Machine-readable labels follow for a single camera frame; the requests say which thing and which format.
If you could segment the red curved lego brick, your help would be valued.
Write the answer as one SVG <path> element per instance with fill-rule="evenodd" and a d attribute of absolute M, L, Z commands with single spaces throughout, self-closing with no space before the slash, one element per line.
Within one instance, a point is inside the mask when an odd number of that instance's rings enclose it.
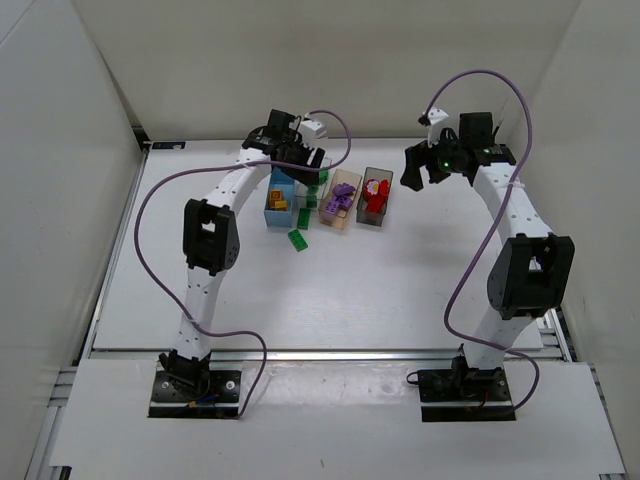
<path fill-rule="evenodd" d="M 377 195 L 386 201 L 390 193 L 390 182 L 388 180 L 382 180 L 378 186 Z"/>

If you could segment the orange transparent lego brick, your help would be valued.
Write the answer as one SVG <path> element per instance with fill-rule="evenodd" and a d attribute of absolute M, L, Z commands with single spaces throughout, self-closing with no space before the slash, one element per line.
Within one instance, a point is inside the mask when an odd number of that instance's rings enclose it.
<path fill-rule="evenodd" d="M 283 200 L 283 193 L 280 189 L 272 189 L 269 192 L 269 205 L 274 207 L 274 205 Z"/>

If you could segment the red long lego brick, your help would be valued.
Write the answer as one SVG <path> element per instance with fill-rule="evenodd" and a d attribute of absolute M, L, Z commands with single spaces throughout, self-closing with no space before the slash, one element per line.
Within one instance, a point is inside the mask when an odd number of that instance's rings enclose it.
<path fill-rule="evenodd" d="M 365 211 L 372 214 L 379 214 L 384 209 L 385 204 L 386 201 L 378 195 L 373 196 L 369 199 Z"/>

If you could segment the yellow lego brick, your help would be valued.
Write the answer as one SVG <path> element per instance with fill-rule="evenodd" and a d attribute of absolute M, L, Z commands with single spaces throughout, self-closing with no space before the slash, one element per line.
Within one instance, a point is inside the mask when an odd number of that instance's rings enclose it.
<path fill-rule="evenodd" d="M 287 211 L 288 208 L 289 205 L 286 200 L 275 200 L 271 205 L 271 209 L 274 211 Z"/>

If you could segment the green lego plate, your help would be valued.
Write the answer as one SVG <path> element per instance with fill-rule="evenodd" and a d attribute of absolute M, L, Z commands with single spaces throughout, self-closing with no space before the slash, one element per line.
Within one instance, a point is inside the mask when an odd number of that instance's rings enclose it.
<path fill-rule="evenodd" d="M 287 237 L 297 252 L 301 252 L 308 248 L 306 239 L 298 229 L 290 231 L 287 234 Z"/>
<path fill-rule="evenodd" d="M 311 210 L 309 208 L 301 208 L 297 217 L 296 228 L 298 230 L 308 230 L 311 219 Z"/>

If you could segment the purple lego brick with studs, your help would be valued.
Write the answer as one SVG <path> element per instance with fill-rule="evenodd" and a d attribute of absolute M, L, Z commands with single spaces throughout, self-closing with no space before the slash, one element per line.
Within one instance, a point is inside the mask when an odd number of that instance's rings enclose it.
<path fill-rule="evenodd" d="M 356 188 L 353 185 L 348 183 L 340 183 L 337 184 L 333 189 L 332 193 L 336 197 L 340 196 L 350 196 L 356 191 Z"/>

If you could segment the small purple lego brick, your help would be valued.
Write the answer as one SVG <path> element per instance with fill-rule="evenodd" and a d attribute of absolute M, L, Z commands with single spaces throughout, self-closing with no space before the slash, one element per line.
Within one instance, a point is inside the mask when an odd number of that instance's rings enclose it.
<path fill-rule="evenodd" d="M 342 210 L 349 210 L 353 204 L 353 199 L 350 196 L 345 195 L 336 196 L 335 201 L 338 207 Z"/>

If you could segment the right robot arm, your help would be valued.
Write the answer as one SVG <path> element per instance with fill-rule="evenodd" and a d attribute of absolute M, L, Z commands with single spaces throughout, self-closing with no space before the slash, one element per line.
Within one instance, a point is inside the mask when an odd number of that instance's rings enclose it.
<path fill-rule="evenodd" d="M 461 175 L 497 224 L 493 232 L 502 249 L 487 276 L 489 307 L 462 345 L 470 370 L 494 371 L 521 332 L 561 303 L 575 245 L 570 237 L 556 235 L 536 212 L 512 152 L 495 140 L 491 113 L 465 113 L 457 130 L 448 127 L 448 118 L 439 108 L 419 117 L 427 138 L 406 149 L 400 182 L 419 191 Z"/>

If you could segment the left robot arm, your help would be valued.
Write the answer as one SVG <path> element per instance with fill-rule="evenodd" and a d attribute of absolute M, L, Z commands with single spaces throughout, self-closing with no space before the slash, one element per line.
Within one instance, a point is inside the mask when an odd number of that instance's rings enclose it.
<path fill-rule="evenodd" d="M 211 338 L 224 333 L 210 330 L 217 296 L 226 275 L 240 253 L 237 216 L 244 204 L 273 170 L 307 186 L 320 174 L 346 158 L 325 166 L 325 151 L 317 146 L 326 126 L 317 120 L 327 110 L 313 110 L 300 117 L 272 110 L 267 123 L 247 135 L 238 158 L 223 167 L 221 182 L 206 196 L 189 200 L 184 207 L 182 250 L 187 266 L 187 292 L 176 301 L 182 318 L 176 345 L 160 356 L 169 378 L 188 387 L 198 387 L 209 374 Z"/>

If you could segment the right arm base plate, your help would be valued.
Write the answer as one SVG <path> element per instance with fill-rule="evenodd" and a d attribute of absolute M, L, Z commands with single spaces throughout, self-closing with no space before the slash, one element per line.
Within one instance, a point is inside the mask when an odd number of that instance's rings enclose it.
<path fill-rule="evenodd" d="M 418 388 L 424 423 L 511 422 L 516 420 L 502 369 L 488 377 L 456 378 L 452 369 L 410 372 L 406 382 Z"/>

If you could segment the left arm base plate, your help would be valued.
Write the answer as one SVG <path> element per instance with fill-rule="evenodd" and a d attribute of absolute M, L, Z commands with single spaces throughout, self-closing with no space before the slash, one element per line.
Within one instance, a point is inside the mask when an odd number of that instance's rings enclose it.
<path fill-rule="evenodd" d="M 241 380 L 240 369 L 210 367 L 193 387 L 172 379 L 158 367 L 147 416 L 155 419 L 236 419 L 240 410 Z"/>

